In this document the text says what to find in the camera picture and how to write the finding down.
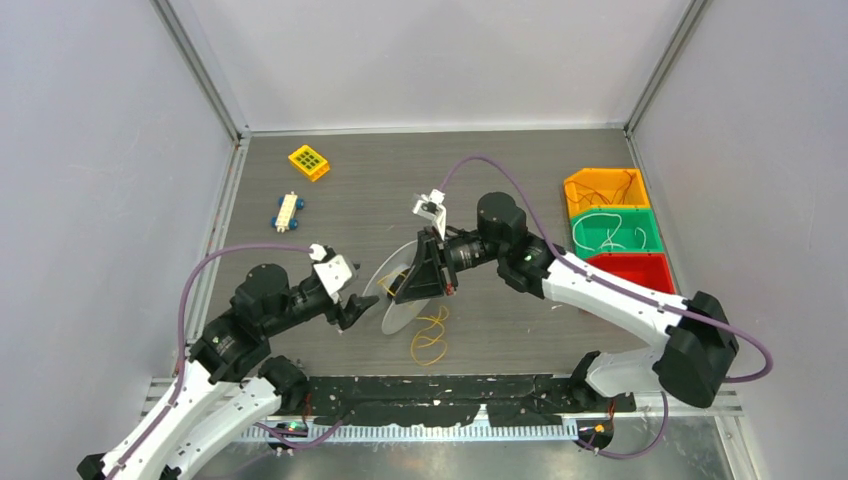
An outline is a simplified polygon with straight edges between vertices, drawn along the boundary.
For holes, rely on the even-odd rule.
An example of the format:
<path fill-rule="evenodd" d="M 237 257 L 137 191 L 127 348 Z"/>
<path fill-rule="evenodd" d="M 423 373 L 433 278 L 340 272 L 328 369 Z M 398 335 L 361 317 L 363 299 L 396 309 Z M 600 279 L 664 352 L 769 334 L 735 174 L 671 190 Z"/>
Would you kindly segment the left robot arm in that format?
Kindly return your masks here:
<path fill-rule="evenodd" d="M 190 479 L 255 422 L 276 411 L 298 412 L 307 376 L 269 340 L 317 316 L 346 330 L 380 300 L 339 292 L 358 276 L 341 255 L 316 262 L 291 285 L 286 270 L 262 264 L 247 274 L 230 307 L 204 328 L 176 380 L 133 432 L 111 451 L 86 456 L 83 479 Z"/>

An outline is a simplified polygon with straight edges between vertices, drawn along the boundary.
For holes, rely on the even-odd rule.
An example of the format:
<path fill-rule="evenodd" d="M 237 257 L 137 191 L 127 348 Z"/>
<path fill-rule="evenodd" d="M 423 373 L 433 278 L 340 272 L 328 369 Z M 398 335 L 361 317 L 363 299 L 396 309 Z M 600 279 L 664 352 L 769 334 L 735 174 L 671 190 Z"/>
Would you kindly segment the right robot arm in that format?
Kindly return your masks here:
<path fill-rule="evenodd" d="M 471 231 L 419 231 L 415 255 L 390 282 L 393 304 L 452 295 L 458 273 L 494 262 L 513 290 L 574 306 L 644 342 L 642 349 L 594 351 L 581 359 L 570 385 L 580 408 L 596 410 L 619 394 L 653 391 L 693 407 L 713 404 L 739 350 L 716 297 L 699 291 L 687 299 L 646 288 L 548 246 L 528 229 L 526 212 L 504 192 L 483 195 L 476 215 Z"/>

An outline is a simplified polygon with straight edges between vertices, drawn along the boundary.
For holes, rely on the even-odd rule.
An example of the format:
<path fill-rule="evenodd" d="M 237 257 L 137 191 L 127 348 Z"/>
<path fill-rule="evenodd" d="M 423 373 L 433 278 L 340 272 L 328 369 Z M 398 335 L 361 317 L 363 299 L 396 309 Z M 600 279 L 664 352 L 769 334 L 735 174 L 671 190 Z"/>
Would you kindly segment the white toy car blue wheels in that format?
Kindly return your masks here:
<path fill-rule="evenodd" d="M 271 219 L 271 226 L 278 233 L 296 230 L 299 226 L 297 214 L 305 207 L 305 201 L 295 192 L 290 192 L 279 198 L 278 213 Z"/>

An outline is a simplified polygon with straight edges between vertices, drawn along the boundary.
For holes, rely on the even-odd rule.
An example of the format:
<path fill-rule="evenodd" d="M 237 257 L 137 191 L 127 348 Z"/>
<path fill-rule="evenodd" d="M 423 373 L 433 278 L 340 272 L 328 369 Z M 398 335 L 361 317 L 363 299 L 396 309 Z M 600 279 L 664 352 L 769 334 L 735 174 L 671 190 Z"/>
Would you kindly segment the yellow block green studs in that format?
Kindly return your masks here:
<path fill-rule="evenodd" d="M 327 159 L 306 144 L 289 154 L 288 160 L 310 182 L 316 182 L 330 171 Z"/>

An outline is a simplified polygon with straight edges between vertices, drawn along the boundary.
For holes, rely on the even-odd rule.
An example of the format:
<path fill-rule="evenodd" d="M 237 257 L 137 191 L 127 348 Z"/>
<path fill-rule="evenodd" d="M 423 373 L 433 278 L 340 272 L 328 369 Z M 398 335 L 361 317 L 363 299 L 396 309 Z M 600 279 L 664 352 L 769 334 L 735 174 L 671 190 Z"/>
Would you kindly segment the orange bin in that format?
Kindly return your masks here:
<path fill-rule="evenodd" d="M 563 181 L 563 192 L 570 218 L 597 208 L 651 206 L 642 172 L 636 168 L 583 168 Z"/>

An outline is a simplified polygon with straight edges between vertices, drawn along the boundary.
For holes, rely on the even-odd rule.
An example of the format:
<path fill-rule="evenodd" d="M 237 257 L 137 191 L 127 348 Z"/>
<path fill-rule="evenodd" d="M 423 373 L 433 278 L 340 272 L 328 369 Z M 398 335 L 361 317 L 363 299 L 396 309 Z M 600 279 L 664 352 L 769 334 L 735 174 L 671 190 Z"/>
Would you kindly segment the green bin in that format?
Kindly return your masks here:
<path fill-rule="evenodd" d="M 570 224 L 573 252 L 581 259 L 603 253 L 665 251 L 651 209 L 592 209 L 572 218 Z"/>

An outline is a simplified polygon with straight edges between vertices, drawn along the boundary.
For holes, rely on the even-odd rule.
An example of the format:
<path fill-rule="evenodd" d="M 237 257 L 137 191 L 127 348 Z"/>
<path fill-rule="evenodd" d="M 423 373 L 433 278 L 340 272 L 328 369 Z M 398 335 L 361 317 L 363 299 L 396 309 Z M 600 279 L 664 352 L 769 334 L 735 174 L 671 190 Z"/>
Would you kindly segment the red bin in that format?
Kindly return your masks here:
<path fill-rule="evenodd" d="M 659 292 L 677 292 L 667 257 L 663 253 L 603 253 L 587 262 L 605 272 Z"/>

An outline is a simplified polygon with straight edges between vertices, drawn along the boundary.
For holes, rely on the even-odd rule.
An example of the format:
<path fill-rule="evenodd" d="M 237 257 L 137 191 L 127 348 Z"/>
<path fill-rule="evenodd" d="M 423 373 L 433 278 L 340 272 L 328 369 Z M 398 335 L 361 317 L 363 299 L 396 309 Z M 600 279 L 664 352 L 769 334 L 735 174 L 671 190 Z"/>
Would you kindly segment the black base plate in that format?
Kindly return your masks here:
<path fill-rule="evenodd" d="M 320 425 L 451 427 L 484 411 L 495 427 L 552 426 L 563 414 L 636 410 L 631 395 L 602 398 L 567 377 L 528 375 L 312 376 L 272 374 L 280 415 Z"/>

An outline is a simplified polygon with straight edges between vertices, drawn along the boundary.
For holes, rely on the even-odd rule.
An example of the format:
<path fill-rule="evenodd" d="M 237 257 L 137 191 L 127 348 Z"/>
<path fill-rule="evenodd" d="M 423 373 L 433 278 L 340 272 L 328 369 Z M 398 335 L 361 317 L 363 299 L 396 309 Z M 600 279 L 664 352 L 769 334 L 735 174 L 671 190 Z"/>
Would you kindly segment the aluminium rail front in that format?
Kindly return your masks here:
<path fill-rule="evenodd" d="M 610 438 L 612 432 L 623 426 L 625 419 L 637 418 L 646 425 L 650 418 L 668 422 L 671 418 L 687 416 L 740 416 L 743 413 L 740 399 L 733 390 L 722 390 L 711 407 L 702 409 L 689 406 L 675 398 L 664 401 L 657 392 L 646 394 L 631 394 L 635 400 L 636 410 L 631 413 L 608 413 L 602 417 L 598 414 L 563 414 L 558 423 L 552 426 L 515 426 L 495 427 L 489 423 L 487 414 L 482 411 L 466 426 L 451 427 L 401 427 L 398 425 L 369 427 L 345 425 L 339 421 L 332 426 L 320 425 L 312 416 L 297 417 L 280 415 L 276 411 L 260 420 L 250 422 L 245 427 L 237 429 L 232 441 L 256 441 L 266 443 L 272 441 L 272 436 L 265 430 L 264 425 L 295 423 L 296 428 L 290 434 L 290 439 L 299 443 L 312 441 L 323 434 L 328 434 L 332 442 L 377 443 L 377 442 L 427 442 L 427 441 L 483 441 L 483 440 L 576 440 L 586 439 L 591 435 L 597 424 L 603 424 L 604 430 L 596 435 L 597 440 Z"/>

